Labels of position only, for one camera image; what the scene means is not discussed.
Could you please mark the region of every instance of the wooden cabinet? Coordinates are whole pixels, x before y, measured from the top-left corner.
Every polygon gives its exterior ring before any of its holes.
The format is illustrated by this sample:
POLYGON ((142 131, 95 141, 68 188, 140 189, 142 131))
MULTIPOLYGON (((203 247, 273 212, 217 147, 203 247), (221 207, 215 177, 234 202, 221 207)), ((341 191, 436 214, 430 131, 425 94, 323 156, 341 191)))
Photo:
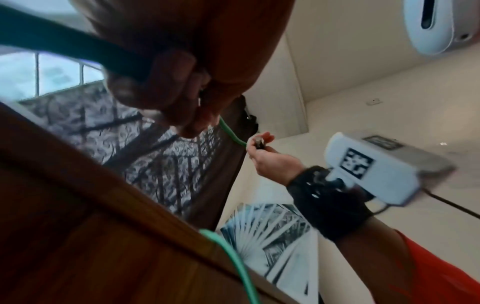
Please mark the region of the wooden cabinet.
MULTIPOLYGON (((248 303, 223 250, 0 106, 1 303, 248 303)), ((250 272, 263 303, 296 303, 250 272)))

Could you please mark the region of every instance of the wooden furniture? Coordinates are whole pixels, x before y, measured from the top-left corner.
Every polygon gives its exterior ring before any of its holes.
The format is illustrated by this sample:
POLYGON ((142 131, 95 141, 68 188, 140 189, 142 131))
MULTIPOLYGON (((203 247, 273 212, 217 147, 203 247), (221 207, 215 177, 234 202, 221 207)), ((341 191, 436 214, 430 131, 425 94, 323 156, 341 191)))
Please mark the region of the wooden furniture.
POLYGON ((248 303, 194 228, 4 105, 0 130, 1 303, 248 303))

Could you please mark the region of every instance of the white device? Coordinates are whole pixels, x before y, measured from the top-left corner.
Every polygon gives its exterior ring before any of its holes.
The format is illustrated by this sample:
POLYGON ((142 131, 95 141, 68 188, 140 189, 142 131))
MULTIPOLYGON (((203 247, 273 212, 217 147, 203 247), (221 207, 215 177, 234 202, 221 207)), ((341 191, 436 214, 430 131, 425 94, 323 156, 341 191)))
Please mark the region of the white device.
POLYGON ((403 0, 406 31, 421 54, 436 55, 473 42, 480 0, 403 0))
POLYGON ((390 205, 405 205, 422 189, 431 190, 454 170, 449 160, 377 133, 338 132, 325 150, 332 167, 327 181, 359 185, 390 205))

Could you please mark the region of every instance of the red sleeve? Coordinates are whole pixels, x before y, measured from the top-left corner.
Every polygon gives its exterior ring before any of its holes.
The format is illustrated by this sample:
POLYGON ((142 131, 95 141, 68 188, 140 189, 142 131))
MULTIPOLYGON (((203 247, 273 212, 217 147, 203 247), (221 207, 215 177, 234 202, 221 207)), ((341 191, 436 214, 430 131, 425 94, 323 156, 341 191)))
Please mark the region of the red sleeve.
POLYGON ((412 304, 480 303, 480 283, 457 267, 439 259, 403 234, 415 262, 412 304))

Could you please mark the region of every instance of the patterned curtain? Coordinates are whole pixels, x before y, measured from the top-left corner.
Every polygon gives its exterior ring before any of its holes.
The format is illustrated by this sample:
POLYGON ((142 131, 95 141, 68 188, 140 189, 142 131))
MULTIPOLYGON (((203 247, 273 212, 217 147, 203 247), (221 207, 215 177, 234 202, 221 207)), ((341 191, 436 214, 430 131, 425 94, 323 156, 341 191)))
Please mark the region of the patterned curtain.
MULTIPOLYGON (((40 117, 47 130, 172 213, 197 227, 216 227, 245 156, 219 127, 194 139, 179 138, 118 103, 100 82, 21 104, 40 117)), ((222 116, 246 140, 257 125, 244 108, 245 99, 239 98, 222 116)))

